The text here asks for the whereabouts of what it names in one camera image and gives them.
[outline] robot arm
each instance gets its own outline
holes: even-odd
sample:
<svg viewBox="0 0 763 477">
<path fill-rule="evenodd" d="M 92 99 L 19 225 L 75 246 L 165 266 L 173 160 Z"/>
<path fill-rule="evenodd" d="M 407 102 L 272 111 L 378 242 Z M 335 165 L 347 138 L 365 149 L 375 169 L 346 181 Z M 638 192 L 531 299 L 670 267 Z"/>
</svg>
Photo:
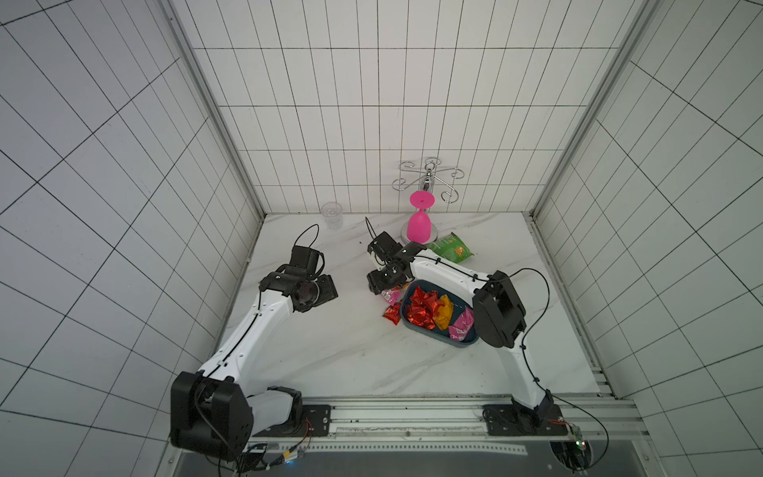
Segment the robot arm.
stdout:
<svg viewBox="0 0 763 477">
<path fill-rule="evenodd" d="M 170 389 L 172 445 L 231 461 L 249 437 L 267 427 L 301 423 L 301 393 L 268 388 L 251 372 L 264 344 L 295 311 L 337 297 L 329 275 L 316 271 L 323 254 L 294 246 L 291 261 L 259 284 L 254 305 L 196 373 L 181 372 Z"/>
<path fill-rule="evenodd" d="M 378 265 L 367 275 L 369 288 L 375 294 L 403 285 L 409 279 L 421 279 L 472 304 L 477 335 L 497 348 L 512 385 L 515 409 L 538 427 L 554 401 L 530 373 L 533 358 L 529 350 L 523 353 L 514 347 L 526 329 L 526 311 L 509 276 L 500 270 L 491 275 L 475 272 L 443 259 L 419 243 L 410 242 L 403 247 L 386 232 L 372 240 L 368 251 Z"/>
</svg>

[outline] wire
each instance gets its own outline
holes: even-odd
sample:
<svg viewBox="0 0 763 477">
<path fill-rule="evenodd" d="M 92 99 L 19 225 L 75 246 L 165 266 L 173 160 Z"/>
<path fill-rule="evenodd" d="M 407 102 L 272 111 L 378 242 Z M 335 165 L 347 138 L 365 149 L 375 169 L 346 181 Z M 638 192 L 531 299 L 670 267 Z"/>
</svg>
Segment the wire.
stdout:
<svg viewBox="0 0 763 477">
<path fill-rule="evenodd" d="M 601 462 L 601 460 L 604 458 L 604 455 L 607 454 L 607 450 L 610 448 L 610 433 L 607 432 L 607 428 L 604 426 L 604 424 L 601 423 L 601 421 L 599 421 L 596 418 L 596 416 L 594 416 L 590 412 L 586 411 L 585 409 L 583 409 L 583 408 L 581 408 L 581 407 L 579 407 L 579 406 L 577 406 L 575 404 L 572 404 L 571 402 L 566 401 L 566 400 L 560 398 L 557 395 L 552 394 L 548 389 L 543 388 L 543 386 L 540 385 L 540 379 L 538 379 L 538 377 L 535 375 L 535 373 L 533 372 L 533 369 L 530 368 L 530 364 L 527 362 L 527 355 L 525 354 L 526 346 L 524 344 L 524 340 L 525 340 L 525 338 L 527 338 L 527 335 L 530 334 L 530 331 L 533 330 L 535 325 L 538 324 L 540 319 L 543 318 L 543 316 L 549 310 L 549 303 L 551 302 L 551 288 L 549 287 L 549 281 L 546 279 L 546 277 L 541 272 L 539 272 L 536 269 L 531 269 L 529 267 L 519 269 L 516 272 L 512 273 L 511 275 L 509 275 L 509 277 L 515 276 L 517 273 L 522 272 L 524 270 L 532 270 L 535 273 L 537 273 L 538 275 L 540 275 L 541 278 L 543 278 L 543 282 L 546 284 L 546 291 L 548 292 L 548 295 L 547 295 L 548 298 L 546 299 L 546 307 L 543 309 L 543 313 L 540 314 L 538 319 L 535 320 L 535 323 L 531 324 L 530 328 L 528 328 L 527 331 L 525 331 L 524 334 L 522 335 L 522 341 L 520 342 L 520 349 L 522 350 L 522 357 L 524 358 L 525 366 L 527 366 L 527 371 L 530 372 L 530 375 L 533 377 L 533 381 L 535 382 L 535 384 L 539 388 L 541 388 L 544 392 L 548 392 L 554 399 L 558 399 L 561 402 L 564 402 L 564 403 L 572 406 L 573 408 L 578 409 L 579 411 L 583 411 L 585 414 L 588 414 L 589 416 L 591 416 L 594 419 L 594 421 L 599 423 L 599 425 L 601 426 L 602 429 L 604 429 L 604 435 L 607 437 L 607 443 L 604 445 L 604 451 L 601 453 L 599 458 L 596 459 L 596 461 L 594 461 L 592 464 L 590 464 L 588 467 L 585 468 L 585 470 L 588 470 L 588 469 L 592 468 L 593 466 L 597 465 L 599 462 Z"/>
<path fill-rule="evenodd" d="M 230 470 L 231 472 L 236 472 L 236 471 L 234 471 L 230 467 L 226 467 L 226 466 L 221 465 L 222 459 L 218 459 L 217 463 L 215 464 L 214 462 L 212 462 L 212 459 L 210 459 L 209 456 L 204 455 L 204 458 L 207 460 L 207 462 L 209 462 L 213 466 L 217 467 L 217 474 L 220 474 L 220 469 L 225 469 L 225 470 Z"/>
<path fill-rule="evenodd" d="M 371 240 L 374 240 L 378 235 L 376 235 L 376 230 L 374 230 L 374 226 L 371 225 L 371 221 L 369 218 L 365 218 L 365 228 L 368 229 L 369 234 L 371 235 Z"/>
<path fill-rule="evenodd" d="M 212 425 L 212 423 L 207 419 L 207 416 L 204 415 L 204 412 L 201 411 L 201 406 L 199 405 L 199 398 L 201 398 L 201 393 L 204 392 L 204 390 L 207 388 L 206 383 L 202 384 L 199 387 L 199 390 L 196 391 L 196 398 L 194 399 L 194 404 L 196 405 L 196 411 L 201 416 L 201 419 L 204 419 L 204 422 L 207 423 L 207 425 L 214 431 L 215 434 L 217 434 L 218 437 L 220 437 L 220 440 L 223 441 L 223 444 L 227 446 L 228 449 L 230 449 L 231 452 L 233 452 L 233 447 L 230 446 L 228 441 L 223 437 L 223 434 L 220 433 L 219 430 L 215 426 Z"/>
<path fill-rule="evenodd" d="M 262 307 L 262 294 L 263 294 L 263 292 L 260 292 L 260 293 L 259 293 L 259 298 L 257 299 L 257 314 L 256 314 L 256 315 L 254 316 L 254 318 L 252 319 L 252 322 L 251 322 L 251 323 L 249 323 L 249 326 L 246 328 L 246 331 L 244 331 L 244 332 L 243 332 L 243 334 L 241 335 L 241 338 L 239 338 L 239 340 L 236 342 L 236 344 L 235 344 L 235 345 L 233 345 L 233 347 L 232 347 L 232 348 L 230 348 L 230 351 L 228 351 L 228 354 L 227 354 L 227 355 L 225 355 L 225 357 L 222 359 L 223 363 L 224 363 L 224 362 L 225 362 L 225 361 L 226 361 L 228 358 L 230 358 L 230 355 L 231 355 L 231 354 L 233 354 L 233 352 L 236 350 L 237 346 L 238 346 L 238 345 L 240 345 L 240 344 L 241 344 L 241 342 L 243 341 L 243 339 L 246 337 L 246 334 L 247 334 L 247 333 L 249 333 L 249 330 L 251 330 L 251 329 L 252 329 L 252 326 L 254 325 L 254 322 L 255 322 L 255 321 L 257 321 L 257 317 L 259 316 L 259 310 L 260 310 L 260 308 Z M 217 371 L 217 370 L 220 368 L 220 366 L 221 366 L 221 365 L 219 365 L 219 364 L 218 364 L 218 365 L 217 365 L 217 368 L 215 368 L 215 369 L 212 369 L 212 371 L 211 371 L 209 374 L 207 374 L 207 377 L 209 377 L 209 376 L 213 375 L 213 374 L 214 374 L 214 372 L 215 372 L 215 371 Z"/>
<path fill-rule="evenodd" d="M 303 232 L 302 232 L 301 234 L 299 234 L 299 237 L 297 237 L 297 240 L 295 240 L 295 241 L 294 241 L 294 245 L 297 245 L 297 242 L 299 241 L 299 239 L 301 239 L 301 238 L 302 238 L 302 236 L 303 236 L 303 235 L 304 235 L 304 234 L 305 234 L 305 233 L 306 233 L 308 230 L 310 230 L 310 229 L 311 229 L 311 228 L 313 228 L 313 227 L 315 227 L 315 228 L 316 228 L 316 230 L 315 230 L 315 238 L 313 239 L 313 241 L 312 241 L 312 242 L 310 242 L 310 245 L 308 245 L 308 246 L 307 246 L 307 248 L 312 248 L 312 246 L 313 246 L 313 243 L 315 243 L 315 240 L 318 240 L 318 234 L 320 233 L 320 225 L 318 225 L 318 224 L 312 224 L 310 227 L 308 227 L 308 228 L 304 229 L 304 230 L 303 230 Z"/>
<path fill-rule="evenodd" d="M 365 228 L 369 231 L 369 235 L 371 236 L 371 241 L 376 240 L 376 237 L 378 237 L 378 235 L 376 235 L 376 230 L 374 230 L 374 226 L 371 225 L 371 221 L 367 217 L 365 218 Z M 374 260 L 376 260 L 377 264 L 379 264 L 380 266 L 387 265 L 387 262 L 380 259 L 379 256 L 376 255 L 375 253 L 373 254 L 373 256 L 374 256 Z"/>
<path fill-rule="evenodd" d="M 305 419 L 307 421 L 307 428 L 310 429 L 313 427 L 313 423 L 310 422 L 309 419 Z M 307 441 L 307 446 L 304 448 L 303 453 L 307 452 L 308 449 L 310 449 L 310 444 L 313 443 L 313 433 L 310 433 L 310 439 Z"/>
<path fill-rule="evenodd" d="M 414 257 L 414 259 L 428 259 L 428 260 L 432 260 L 432 261 L 433 261 L 433 262 L 435 262 L 435 263 L 439 263 L 440 265 L 444 265 L 444 266 L 447 266 L 447 267 L 449 267 L 449 268 L 452 268 L 452 269 L 454 269 L 456 272 L 460 272 L 460 273 L 462 273 L 462 274 L 464 274 L 464 275 L 468 276 L 470 279 L 474 279 L 474 280 L 477 280 L 478 282 L 486 282 L 486 283 L 487 283 L 487 282 L 499 282 L 499 281 L 500 281 L 500 280 L 492 280 L 492 279 L 481 279 L 481 278 L 479 278 L 479 277 L 477 276 L 477 274 L 476 274 L 476 273 L 475 273 L 474 275 L 469 275 L 467 272 L 464 272 L 463 270 L 461 270 L 461 269 L 459 269 L 459 268 L 456 268 L 456 267 L 454 267 L 453 265 L 451 265 L 451 264 L 449 264 L 449 263 L 445 263 L 445 262 L 443 262 L 443 259 L 442 259 L 442 258 L 436 258 L 436 259 L 434 259 L 434 258 L 432 258 L 431 256 L 422 256 L 422 255 L 416 255 L 416 256 Z"/>
</svg>

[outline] pink candy wrapper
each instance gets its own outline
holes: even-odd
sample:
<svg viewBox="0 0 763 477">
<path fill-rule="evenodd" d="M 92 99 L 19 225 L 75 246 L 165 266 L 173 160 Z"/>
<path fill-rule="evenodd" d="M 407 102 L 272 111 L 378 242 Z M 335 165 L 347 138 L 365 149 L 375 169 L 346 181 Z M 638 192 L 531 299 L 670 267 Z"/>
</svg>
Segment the pink candy wrapper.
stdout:
<svg viewBox="0 0 763 477">
<path fill-rule="evenodd" d="M 390 305 L 394 305 L 398 301 L 400 301 L 401 298 L 403 298 L 403 293 L 405 292 L 405 289 L 408 288 L 409 283 L 406 283 L 403 286 L 396 286 L 394 288 L 390 288 L 389 290 L 382 290 L 381 296 L 384 297 L 384 300 L 387 301 Z"/>
<path fill-rule="evenodd" d="M 466 308 L 464 312 L 461 313 L 461 316 L 459 316 L 458 319 L 448 327 L 448 332 L 450 332 L 450 339 L 463 341 L 466 338 L 466 335 L 469 333 L 469 330 L 471 330 L 472 326 L 474 326 L 474 323 L 474 311 L 472 311 L 471 308 Z"/>
</svg>

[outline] white marble table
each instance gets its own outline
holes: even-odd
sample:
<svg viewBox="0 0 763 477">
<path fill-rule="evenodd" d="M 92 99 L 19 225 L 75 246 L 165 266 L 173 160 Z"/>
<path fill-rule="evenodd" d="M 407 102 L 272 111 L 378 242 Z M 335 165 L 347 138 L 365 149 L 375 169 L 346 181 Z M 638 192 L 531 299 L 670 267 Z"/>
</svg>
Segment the white marble table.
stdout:
<svg viewBox="0 0 763 477">
<path fill-rule="evenodd" d="M 345 215 L 344 225 L 337 231 L 321 227 L 314 248 L 325 254 L 324 273 L 332 275 L 339 298 L 307 313 L 294 313 L 259 354 L 254 367 L 257 379 L 295 388 L 311 397 L 511 393 L 496 349 L 484 341 L 457 348 L 403 324 L 394 326 L 382 317 L 386 302 L 368 290 L 365 279 L 372 264 L 366 252 L 370 236 L 363 217 Z M 377 233 L 386 230 L 396 239 L 408 217 L 369 215 Z M 471 269 L 499 269 L 511 274 L 530 266 L 546 271 L 520 213 L 431 217 L 441 236 L 454 231 L 475 253 L 463 262 Z M 253 305 L 259 280 L 288 262 L 295 238 L 315 222 L 322 225 L 322 217 L 268 215 L 225 330 L 226 338 Z M 307 245 L 312 238 L 305 238 L 302 241 Z M 546 288 L 534 272 L 519 274 L 513 283 L 527 309 L 525 319 L 530 326 L 546 304 Z M 553 285 L 549 311 L 528 335 L 526 345 L 541 383 L 553 392 L 598 390 Z"/>
</svg>

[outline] black cable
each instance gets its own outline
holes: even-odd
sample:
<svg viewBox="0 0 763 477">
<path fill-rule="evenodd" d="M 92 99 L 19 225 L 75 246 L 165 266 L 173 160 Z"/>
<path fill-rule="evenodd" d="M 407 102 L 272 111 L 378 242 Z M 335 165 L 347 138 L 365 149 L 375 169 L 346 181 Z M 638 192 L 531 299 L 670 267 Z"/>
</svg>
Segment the black cable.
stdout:
<svg viewBox="0 0 763 477">
<path fill-rule="evenodd" d="M 220 473 L 220 469 L 225 469 L 225 470 L 230 470 L 231 472 L 236 472 L 236 471 L 234 471 L 234 470 L 233 470 L 232 468 L 230 468 L 230 467 L 222 466 L 222 465 L 221 465 L 222 459 L 218 459 L 218 460 L 217 460 L 217 463 L 214 463 L 214 462 L 212 462 L 212 459 L 210 459 L 210 458 L 209 458 L 209 456 L 206 456 L 206 455 L 205 455 L 205 456 L 204 456 L 204 458 L 207 460 L 207 462 L 209 462 L 209 463 L 210 463 L 210 464 L 212 464 L 213 466 L 215 466 L 215 467 L 218 467 L 217 473 Z"/>
<path fill-rule="evenodd" d="M 414 257 L 414 259 L 428 259 L 428 260 L 432 260 L 432 261 L 433 261 L 433 262 L 435 262 L 435 263 L 439 263 L 440 265 L 444 265 L 444 266 L 447 266 L 447 267 L 449 267 L 449 268 L 452 268 L 452 269 L 454 269 L 456 272 L 460 272 L 460 273 L 463 273 L 464 275 L 468 276 L 470 279 L 473 279 L 473 280 L 477 280 L 478 282 L 485 282 L 485 283 L 488 283 L 488 282 L 499 282 L 499 281 L 500 281 L 500 280 L 491 280 L 491 279 L 481 279 L 481 278 L 479 278 L 479 277 L 477 276 L 477 274 L 476 274 L 476 273 L 475 273 L 474 275 L 469 275 L 467 272 L 464 272 L 463 270 L 461 270 L 461 269 L 458 269 L 458 268 L 454 267 L 453 265 L 450 265 L 449 263 L 445 263 L 445 262 L 443 262 L 443 259 L 441 259 L 441 258 L 436 258 L 436 259 L 434 259 L 434 258 L 432 258 L 431 256 L 421 256 L 421 255 L 416 255 L 416 256 Z"/>
<path fill-rule="evenodd" d="M 371 225 L 371 221 L 367 217 L 365 218 L 365 228 L 366 230 L 369 231 L 369 235 L 371 236 L 371 241 L 376 240 L 376 237 L 378 237 L 378 235 L 376 235 L 376 230 L 374 230 L 374 226 Z M 374 256 L 374 260 L 376 260 L 376 263 L 379 264 L 380 266 L 387 265 L 387 262 L 385 262 L 384 260 L 380 262 L 378 255 L 376 255 L 375 253 L 373 254 L 373 256 Z"/>
<path fill-rule="evenodd" d="M 526 268 L 523 268 L 523 269 L 519 269 L 516 272 L 512 273 L 511 275 L 509 275 L 509 277 L 515 276 L 517 273 L 522 272 L 523 270 L 532 270 L 535 273 L 537 273 L 538 275 L 540 275 L 541 278 L 543 278 L 543 282 L 546 284 L 546 291 L 548 293 L 548 295 L 547 295 L 548 298 L 546 299 L 546 307 L 543 309 L 543 313 L 541 313 L 540 316 L 538 317 L 538 319 L 535 320 L 535 323 L 531 324 L 530 328 L 528 328 L 527 331 L 524 332 L 524 334 L 522 335 L 522 341 L 520 342 L 520 349 L 522 350 L 522 357 L 524 358 L 525 366 L 527 366 L 527 371 L 530 372 L 530 375 L 533 377 L 533 381 L 535 382 L 535 384 L 539 388 L 541 388 L 544 392 L 548 392 L 554 399 L 558 399 L 561 402 L 564 402 L 564 403 L 572 406 L 573 408 L 578 409 L 579 411 L 583 411 L 585 414 L 588 414 L 589 416 L 591 416 L 594 419 L 594 421 L 598 422 L 599 425 L 601 426 L 601 428 L 604 429 L 604 435 L 607 437 L 607 443 L 604 445 L 604 451 L 601 453 L 599 458 L 596 459 L 595 462 L 593 462 L 592 464 L 590 464 L 588 467 L 586 467 L 584 469 L 584 470 L 588 470 L 588 469 L 592 468 L 593 466 L 597 465 L 599 462 L 601 462 L 601 460 L 604 458 L 604 455 L 607 453 L 607 450 L 610 448 L 610 433 L 607 432 L 607 428 L 604 426 L 604 424 L 602 424 L 601 421 L 599 421 L 596 418 L 596 416 L 594 416 L 590 412 L 586 411 L 585 409 L 581 408 L 580 406 L 572 404 L 571 402 L 566 401 L 566 400 L 560 398 L 559 396 L 552 394 L 548 389 L 543 388 L 543 386 L 540 385 L 540 379 L 538 379 L 538 377 L 535 376 L 535 373 L 533 372 L 533 369 L 530 368 L 530 364 L 527 362 L 527 355 L 525 354 L 525 350 L 527 349 L 527 347 L 524 344 L 524 340 L 525 340 L 525 338 L 527 338 L 527 335 L 530 334 L 530 331 L 535 327 L 535 325 L 538 324 L 540 319 L 543 318 L 543 316 L 549 310 L 549 303 L 551 302 L 551 287 L 549 287 L 549 281 L 546 279 L 546 277 L 541 272 L 539 272 L 536 269 L 531 269 L 529 267 L 526 267 Z"/>
<path fill-rule="evenodd" d="M 239 340 L 236 342 L 235 346 L 230 348 L 230 351 L 228 351 L 228 354 L 225 355 L 225 357 L 223 358 L 223 362 L 225 362 L 226 359 L 230 358 L 230 355 L 233 354 L 233 351 L 237 348 L 238 345 L 241 344 L 241 342 L 243 341 L 243 339 L 246 336 L 246 334 L 249 333 L 249 330 L 252 329 L 252 326 L 254 325 L 254 322 L 257 321 L 257 317 L 259 316 L 259 310 L 260 310 L 261 307 L 262 307 L 262 292 L 259 293 L 259 298 L 257 299 L 257 315 L 255 315 L 255 317 L 252 319 L 252 322 L 249 323 L 249 326 L 246 328 L 246 331 L 243 332 L 243 334 L 241 335 L 241 338 L 239 338 Z M 220 366 L 221 365 L 218 364 L 217 368 L 212 369 L 212 372 L 207 374 L 207 377 L 213 375 L 214 372 L 217 371 L 220 368 Z"/>
<path fill-rule="evenodd" d="M 367 217 L 365 218 L 365 228 L 368 229 L 371 240 L 374 240 L 377 237 L 376 230 L 374 230 L 374 226 L 371 225 L 371 221 Z"/>
<path fill-rule="evenodd" d="M 297 244 L 297 241 L 298 241 L 298 240 L 299 240 L 299 239 L 300 239 L 300 238 L 301 238 L 301 237 L 304 235 L 304 233 L 305 233 L 305 232 L 307 232 L 308 230 L 310 230 L 310 229 L 311 229 L 311 228 L 313 228 L 313 227 L 316 227 L 316 228 L 317 228 L 317 230 L 316 230 L 316 232 L 315 232 L 315 238 L 313 239 L 313 241 L 312 241 L 312 242 L 310 242 L 310 247 L 312 247 L 312 246 L 313 246 L 313 243 L 315 243 L 315 240 L 318 240 L 318 234 L 320 233 L 320 225 L 318 225 L 318 224 L 312 224 L 310 227 L 308 227 L 308 228 L 304 229 L 304 230 L 302 231 L 302 233 L 301 233 L 301 234 L 299 234 L 299 237 L 297 237 L 297 240 L 295 240 L 295 241 L 294 241 L 294 244 L 296 245 L 296 244 Z M 236 342 L 235 346 L 233 346 L 232 348 L 230 348 L 230 351 L 228 351 L 228 354 L 227 354 L 227 355 L 225 355 L 225 357 L 222 359 L 222 360 L 223 360 L 223 362 L 225 362 L 225 360 L 227 360 L 228 358 L 230 358 L 230 355 L 231 355 L 231 354 L 233 354 L 233 352 L 236 350 L 236 348 L 238 347 L 238 345 L 240 345 L 240 344 L 241 344 L 241 341 L 243 341 L 243 339 L 244 339 L 244 338 L 246 337 L 246 335 L 249 333 L 249 330 L 251 330 L 251 329 L 252 329 L 252 326 L 254 325 L 254 322 L 255 322 L 255 321 L 257 321 L 257 316 L 259 316 L 259 310 L 260 310 L 260 307 L 261 307 L 261 305 L 262 305 L 262 292 L 260 292 L 260 293 L 259 293 L 259 299 L 257 300 L 257 315 L 254 317 L 254 319 L 252 320 L 252 322 L 251 322 L 251 323 L 249 323 L 249 326 L 246 328 L 246 331 L 244 331 L 244 332 L 243 332 L 243 334 L 241 335 L 241 338 L 239 338 L 239 340 Z M 221 365 L 217 365 L 217 367 L 216 367 L 215 369 L 213 369 L 213 370 L 212 370 L 212 372 L 210 372 L 209 374 L 207 374 L 207 376 L 211 376 L 211 375 L 213 375 L 213 374 L 214 374 L 214 372 L 215 372 L 215 371 L 217 371 L 217 370 L 220 368 L 220 366 L 221 366 Z"/>
<path fill-rule="evenodd" d="M 305 234 L 305 232 L 307 232 L 308 230 L 310 230 L 313 227 L 317 228 L 315 230 L 315 238 L 313 239 L 312 242 L 310 242 L 310 245 L 307 246 L 307 248 L 312 248 L 313 243 L 315 243 L 315 240 L 318 240 L 318 234 L 320 233 L 320 225 L 318 225 L 318 224 L 312 224 L 310 227 L 304 229 L 304 231 L 301 234 L 299 234 L 299 237 L 297 237 L 297 240 L 294 241 L 294 245 L 297 245 L 297 242 L 299 241 L 299 239 L 302 238 L 302 236 Z"/>
</svg>

